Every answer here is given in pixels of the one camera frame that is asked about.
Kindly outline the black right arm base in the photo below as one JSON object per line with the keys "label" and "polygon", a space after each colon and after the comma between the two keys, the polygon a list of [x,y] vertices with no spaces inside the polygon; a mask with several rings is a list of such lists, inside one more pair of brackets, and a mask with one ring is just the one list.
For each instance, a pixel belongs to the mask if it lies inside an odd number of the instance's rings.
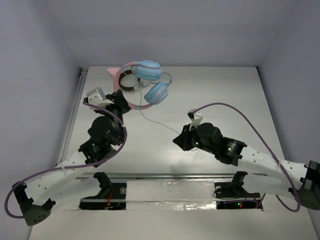
{"label": "black right arm base", "polygon": [[231,181],[214,183],[212,196],[216,199],[218,210],[263,210],[261,194],[244,189],[244,180],[248,175],[245,171],[237,171]]}

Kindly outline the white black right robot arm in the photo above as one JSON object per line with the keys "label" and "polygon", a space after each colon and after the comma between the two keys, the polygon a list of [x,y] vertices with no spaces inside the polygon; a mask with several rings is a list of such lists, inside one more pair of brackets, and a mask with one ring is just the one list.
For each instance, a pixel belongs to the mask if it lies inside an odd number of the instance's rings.
{"label": "white black right robot arm", "polygon": [[205,151],[223,164],[240,168],[230,182],[217,183],[213,196],[219,200],[270,194],[294,199],[301,206],[320,209],[320,164],[276,160],[242,141],[225,137],[211,123],[185,125],[173,143],[183,151]]}

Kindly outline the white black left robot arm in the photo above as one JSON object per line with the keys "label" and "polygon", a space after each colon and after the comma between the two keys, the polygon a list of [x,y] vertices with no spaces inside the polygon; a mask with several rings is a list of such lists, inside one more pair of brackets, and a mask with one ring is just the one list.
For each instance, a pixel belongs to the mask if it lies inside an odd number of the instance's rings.
{"label": "white black left robot arm", "polygon": [[87,131],[89,140],[54,168],[34,173],[15,183],[6,197],[8,201],[11,195],[15,196],[22,213],[20,218],[29,227],[50,216],[52,208],[65,196],[63,188],[69,182],[87,169],[95,170],[115,157],[127,141],[123,115],[131,107],[121,90],[105,95],[97,87],[87,93],[83,104],[100,115]]}

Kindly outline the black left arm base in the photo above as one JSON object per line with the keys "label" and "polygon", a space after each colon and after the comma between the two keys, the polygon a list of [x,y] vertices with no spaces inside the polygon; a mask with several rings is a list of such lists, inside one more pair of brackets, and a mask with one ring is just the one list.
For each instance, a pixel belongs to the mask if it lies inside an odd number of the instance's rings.
{"label": "black left arm base", "polygon": [[93,175],[99,183],[99,192],[80,199],[81,210],[126,210],[127,182],[114,182],[105,172]]}

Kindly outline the pink blue cat-ear headphones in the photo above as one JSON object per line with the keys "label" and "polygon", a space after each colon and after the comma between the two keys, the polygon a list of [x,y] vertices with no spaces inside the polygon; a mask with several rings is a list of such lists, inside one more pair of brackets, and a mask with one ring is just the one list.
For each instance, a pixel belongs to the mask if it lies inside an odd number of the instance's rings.
{"label": "pink blue cat-ear headphones", "polygon": [[[147,104],[135,105],[128,103],[132,110],[145,110],[154,105],[160,104],[169,94],[168,87],[172,83],[169,77],[168,83],[161,81],[164,72],[159,63],[152,60],[132,61],[121,67],[110,67],[107,69],[108,74],[113,80],[114,91],[122,90],[124,92],[136,92],[150,84],[154,86],[144,95]],[[125,86],[122,81],[126,77],[133,76],[136,78],[133,86]]]}

